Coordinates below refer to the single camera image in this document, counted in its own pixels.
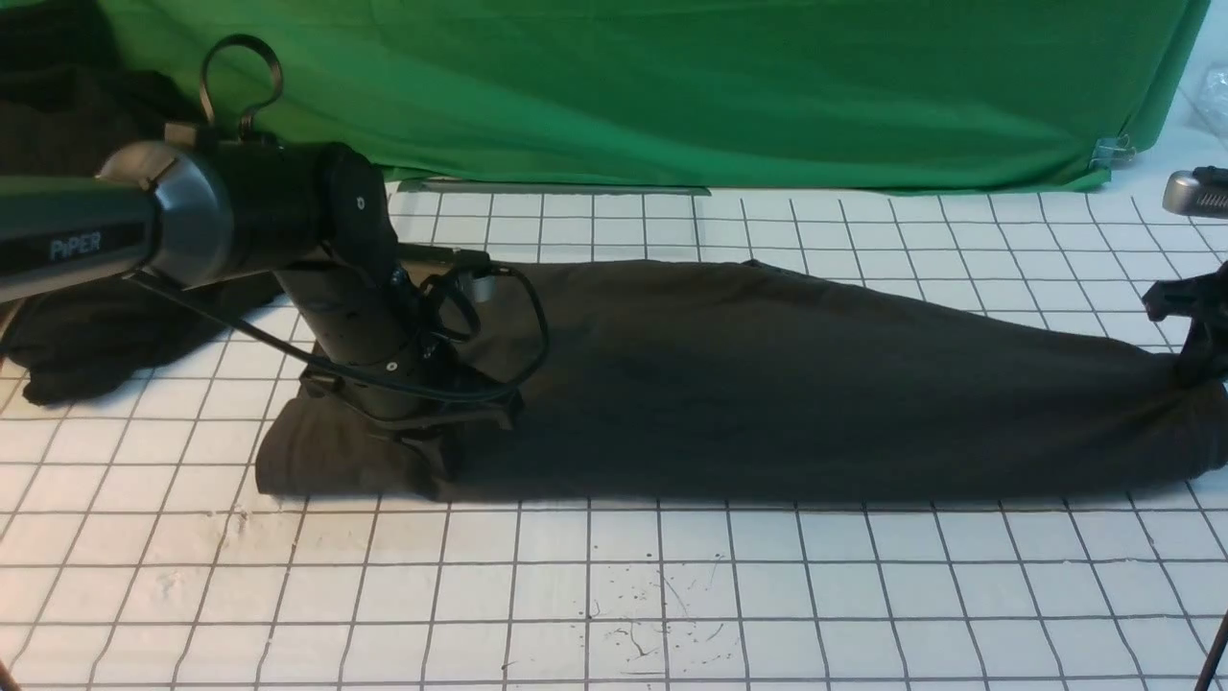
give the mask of silver metal part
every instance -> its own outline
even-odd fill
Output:
[[[1164,210],[1183,216],[1228,218],[1228,187],[1206,185],[1191,171],[1178,171],[1164,188]]]

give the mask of dark garment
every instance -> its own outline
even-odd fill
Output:
[[[553,352],[515,432],[473,427],[453,481],[291,401],[257,460],[266,493],[441,501],[663,497],[995,500],[1137,490],[1226,463],[1228,396],[1174,356],[737,264],[521,266]],[[538,349],[501,285],[465,358],[506,379]]]
[[[171,80],[124,71],[96,2],[0,10],[0,174],[92,176],[115,150],[199,122]],[[198,288],[232,315],[280,293],[271,275]],[[136,371],[190,353],[221,326],[122,279],[25,301],[0,357],[31,371],[25,396],[50,405],[114,392]]]

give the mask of folded black fabric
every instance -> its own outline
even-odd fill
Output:
[[[554,350],[519,428],[473,427],[453,481],[300,398],[262,492],[441,501],[985,500],[1137,490],[1226,463],[1228,396],[1174,356],[737,264],[519,266]],[[501,286],[465,358],[496,379],[538,349]]]

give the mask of black cable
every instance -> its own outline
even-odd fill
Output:
[[[1207,662],[1202,665],[1202,674],[1199,675],[1194,691],[1210,691],[1211,684],[1216,680],[1216,670],[1219,669],[1219,660],[1224,657],[1226,647],[1228,647],[1228,612],[1219,622],[1219,632],[1216,633],[1216,639],[1211,643]]]
[[[339,366],[328,358],[321,358],[313,356],[306,351],[295,349],[293,345],[281,340],[280,338],[271,335],[251,323],[243,320],[242,318],[230,317],[226,314],[219,314],[210,309],[208,306],[200,303],[195,297],[188,295],[187,292],[174,287],[173,285],[166,282],[158,276],[145,271],[136,271],[128,276],[136,285],[151,290],[172,302],[187,307],[199,314],[214,319],[215,322],[232,328],[239,333],[249,335],[255,340],[270,345],[270,347],[276,349],[281,353],[295,358],[296,361],[302,361],[309,367],[316,368],[323,373],[332,374],[343,379],[349,379],[359,384],[365,384],[376,389],[383,389],[386,392],[393,392],[397,394],[405,394],[408,396],[418,396],[421,399],[430,399],[432,401],[442,401],[445,404],[481,404],[485,401],[494,401],[503,396],[508,396],[516,393],[522,384],[529,380],[545,363],[546,356],[550,352],[550,328],[546,323],[545,309],[542,306],[542,298],[538,296],[537,290],[533,288],[533,284],[529,282],[528,276],[526,276],[519,269],[506,264],[492,263],[491,264],[492,275],[502,275],[516,279],[528,295],[529,302],[533,304],[533,313],[537,317],[538,329],[542,335],[542,349],[538,352],[537,358],[529,363],[519,374],[510,379],[507,383],[500,387],[492,387],[490,389],[484,389],[479,392],[445,392],[442,389],[432,389],[429,387],[418,387],[413,384],[405,384],[388,377],[371,376],[361,371]]]

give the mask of black clamp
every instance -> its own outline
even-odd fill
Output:
[[[1194,319],[1176,360],[1181,387],[1228,378],[1228,263],[1216,272],[1156,281],[1143,293],[1143,306],[1153,322],[1169,315]]]

